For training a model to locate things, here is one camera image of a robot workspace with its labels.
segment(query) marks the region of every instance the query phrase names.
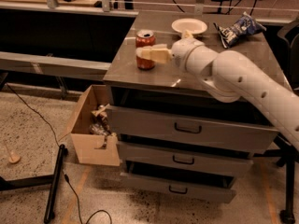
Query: blue snack bag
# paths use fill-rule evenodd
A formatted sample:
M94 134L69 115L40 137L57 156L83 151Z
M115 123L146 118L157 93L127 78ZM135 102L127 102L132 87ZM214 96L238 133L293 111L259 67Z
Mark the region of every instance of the blue snack bag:
M223 28L215 22L214 26L220 34L222 44L226 49L232 47L242 35L255 35L266 30L264 26L254 20L246 12L230 27Z

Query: drawer handle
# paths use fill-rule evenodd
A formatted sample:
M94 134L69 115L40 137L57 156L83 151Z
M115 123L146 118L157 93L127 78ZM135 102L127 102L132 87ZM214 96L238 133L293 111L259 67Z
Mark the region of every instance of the drawer handle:
M186 129L180 128L180 127L178 126L178 124L175 122L175 130L176 130L176 131L179 131L179 132L185 132L185 133L200 133L200 132L202 131L202 126L199 125L199 126L198 126L198 130L194 130L194 131L192 131L192 130L186 130Z
M181 164L188 164L188 165L193 165L194 164L194 158L192 158L191 161L180 161L178 158L176 158L176 155L172 156L173 162L181 163Z
M168 189L169 189L170 192L173 192L173 193L176 193L176 194L182 194L182 195L187 194L187 192L188 192L187 188L185 188L184 190L178 190L178 189L173 189L171 187L171 185L169 185Z

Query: bottom drawer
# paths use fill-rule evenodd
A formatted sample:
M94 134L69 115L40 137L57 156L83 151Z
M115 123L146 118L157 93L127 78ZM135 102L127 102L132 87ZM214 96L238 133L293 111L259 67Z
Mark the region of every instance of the bottom drawer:
M127 173L121 173L126 187L185 196L210 202L229 203L235 191L229 189L234 179L171 169L140 162L127 162Z

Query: top drawer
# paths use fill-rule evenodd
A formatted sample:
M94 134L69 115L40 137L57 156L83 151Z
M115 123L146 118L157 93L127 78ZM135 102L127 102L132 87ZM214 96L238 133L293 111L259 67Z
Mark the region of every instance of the top drawer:
M110 129L129 134L192 145L263 153L278 134L273 127L201 119L110 105Z

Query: white bowl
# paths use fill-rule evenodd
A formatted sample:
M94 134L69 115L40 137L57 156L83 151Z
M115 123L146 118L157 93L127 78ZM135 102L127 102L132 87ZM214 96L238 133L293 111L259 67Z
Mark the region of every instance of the white bowl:
M206 24L197 19L179 19L172 22L171 27L178 32L179 35L188 30L193 36L198 36L207 29Z

